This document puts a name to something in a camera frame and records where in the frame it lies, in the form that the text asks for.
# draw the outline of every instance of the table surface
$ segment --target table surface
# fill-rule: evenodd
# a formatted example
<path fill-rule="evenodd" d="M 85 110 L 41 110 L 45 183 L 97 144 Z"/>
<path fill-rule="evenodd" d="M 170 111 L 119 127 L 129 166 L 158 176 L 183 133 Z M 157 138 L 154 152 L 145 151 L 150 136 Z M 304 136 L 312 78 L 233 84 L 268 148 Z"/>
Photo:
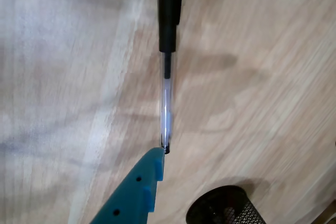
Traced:
<path fill-rule="evenodd" d="M 156 0 L 1 0 L 0 222 L 89 223 L 159 144 Z M 148 223 L 241 185 L 310 223 L 336 185 L 336 0 L 183 0 Z"/>

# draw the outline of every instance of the wire mesh cup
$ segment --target wire mesh cup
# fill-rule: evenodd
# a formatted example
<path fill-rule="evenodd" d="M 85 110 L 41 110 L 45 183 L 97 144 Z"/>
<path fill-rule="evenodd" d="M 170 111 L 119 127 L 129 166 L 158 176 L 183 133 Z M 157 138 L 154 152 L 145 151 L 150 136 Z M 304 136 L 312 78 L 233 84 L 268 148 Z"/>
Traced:
<path fill-rule="evenodd" d="M 202 195 L 189 208 L 187 224 L 266 224 L 239 186 L 222 186 Z"/>

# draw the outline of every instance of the black pen grip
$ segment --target black pen grip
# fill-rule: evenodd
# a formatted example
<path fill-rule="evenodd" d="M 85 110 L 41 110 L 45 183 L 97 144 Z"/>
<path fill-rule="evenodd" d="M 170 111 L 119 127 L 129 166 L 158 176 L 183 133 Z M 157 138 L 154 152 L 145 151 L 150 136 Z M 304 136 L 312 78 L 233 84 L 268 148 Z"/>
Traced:
<path fill-rule="evenodd" d="M 176 0 L 158 0 L 159 10 L 159 50 L 172 53 L 176 51 Z"/>

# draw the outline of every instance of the teal plastic piece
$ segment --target teal plastic piece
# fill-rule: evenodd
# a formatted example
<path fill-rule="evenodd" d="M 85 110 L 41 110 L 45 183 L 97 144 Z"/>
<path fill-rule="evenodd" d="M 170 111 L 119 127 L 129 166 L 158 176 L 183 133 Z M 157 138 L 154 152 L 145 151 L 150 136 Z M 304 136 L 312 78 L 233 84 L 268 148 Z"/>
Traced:
<path fill-rule="evenodd" d="M 91 224 L 146 224 L 154 211 L 156 186 L 163 180 L 164 150 L 153 148 L 137 162 Z"/>

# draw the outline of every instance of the pen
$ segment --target pen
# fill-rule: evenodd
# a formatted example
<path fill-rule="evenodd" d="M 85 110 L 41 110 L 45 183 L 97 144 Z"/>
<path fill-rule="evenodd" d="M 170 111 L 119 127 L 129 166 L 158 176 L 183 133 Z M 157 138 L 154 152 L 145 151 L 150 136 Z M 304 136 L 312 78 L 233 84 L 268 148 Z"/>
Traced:
<path fill-rule="evenodd" d="M 172 137 L 173 60 L 176 52 L 176 28 L 180 22 L 182 0 L 157 0 L 159 51 L 161 64 L 160 146 L 170 152 Z"/>

